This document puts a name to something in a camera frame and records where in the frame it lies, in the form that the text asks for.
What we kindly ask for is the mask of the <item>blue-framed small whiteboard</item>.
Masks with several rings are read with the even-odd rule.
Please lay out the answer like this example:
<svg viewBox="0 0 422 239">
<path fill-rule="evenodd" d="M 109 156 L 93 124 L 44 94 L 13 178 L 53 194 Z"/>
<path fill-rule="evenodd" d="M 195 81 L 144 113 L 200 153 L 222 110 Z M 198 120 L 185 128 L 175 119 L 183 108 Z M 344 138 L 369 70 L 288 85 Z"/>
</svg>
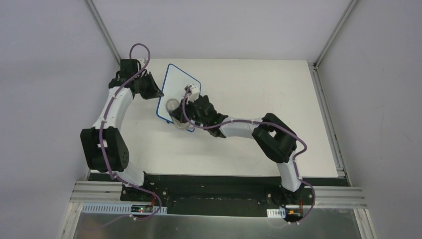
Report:
<svg viewBox="0 0 422 239">
<path fill-rule="evenodd" d="M 201 83 L 193 76 L 180 69 L 178 66 L 170 63 L 167 66 L 164 82 L 161 91 L 164 93 L 163 97 L 160 97 L 156 115 L 158 118 L 167 122 L 171 121 L 170 115 L 166 109 L 166 102 L 169 99 L 177 99 L 181 102 L 181 99 L 185 95 L 185 87 L 189 84 L 196 85 L 201 91 Z"/>
</svg>

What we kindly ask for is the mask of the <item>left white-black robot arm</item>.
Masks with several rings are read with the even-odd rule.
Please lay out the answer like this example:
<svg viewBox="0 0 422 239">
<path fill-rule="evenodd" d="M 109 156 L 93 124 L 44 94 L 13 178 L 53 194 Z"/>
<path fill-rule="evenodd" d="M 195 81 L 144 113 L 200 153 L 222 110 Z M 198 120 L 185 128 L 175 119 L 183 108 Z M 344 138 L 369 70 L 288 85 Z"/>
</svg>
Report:
<svg viewBox="0 0 422 239">
<path fill-rule="evenodd" d="M 83 129 L 80 139 L 87 166 L 100 173 L 112 172 L 114 177 L 135 185 L 133 195 L 147 201 L 152 188 L 144 183 L 144 172 L 129 162 L 129 150 L 120 133 L 125 113 L 139 94 L 149 100 L 164 96 L 147 69 L 137 59 L 122 59 L 120 70 L 108 85 L 108 98 L 99 119 L 91 128 Z"/>
</svg>

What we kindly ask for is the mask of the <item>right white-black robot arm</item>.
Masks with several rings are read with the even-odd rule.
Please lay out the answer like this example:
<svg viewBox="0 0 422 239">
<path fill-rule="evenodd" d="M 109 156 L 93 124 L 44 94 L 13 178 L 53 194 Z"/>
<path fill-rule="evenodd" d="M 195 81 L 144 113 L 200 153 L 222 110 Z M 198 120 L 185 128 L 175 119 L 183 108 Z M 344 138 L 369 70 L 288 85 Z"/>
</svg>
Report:
<svg viewBox="0 0 422 239">
<path fill-rule="evenodd" d="M 215 110 L 207 95 L 189 99 L 170 99 L 167 111 L 176 126 L 200 128 L 217 138 L 241 137 L 254 140 L 263 153 L 277 164 L 285 202 L 295 204 L 302 198 L 303 182 L 298 177 L 294 156 L 299 138 L 275 114 L 260 119 L 237 119 Z"/>
</svg>

